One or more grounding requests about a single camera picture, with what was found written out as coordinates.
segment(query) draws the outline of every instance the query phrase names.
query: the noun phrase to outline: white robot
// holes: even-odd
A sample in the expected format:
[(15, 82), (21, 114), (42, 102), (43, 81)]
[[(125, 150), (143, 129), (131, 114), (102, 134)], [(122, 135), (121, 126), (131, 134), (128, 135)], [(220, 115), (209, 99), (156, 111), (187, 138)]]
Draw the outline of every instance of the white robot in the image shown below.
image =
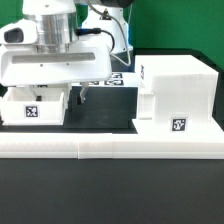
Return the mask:
[(0, 83), (9, 87), (0, 104), (3, 125), (63, 124), (69, 84), (82, 84), (82, 103), (89, 82), (111, 76), (109, 47), (77, 36), (74, 3), (95, 10), (92, 4), (123, 8), (132, 2), (24, 0), (24, 19), (0, 30)]

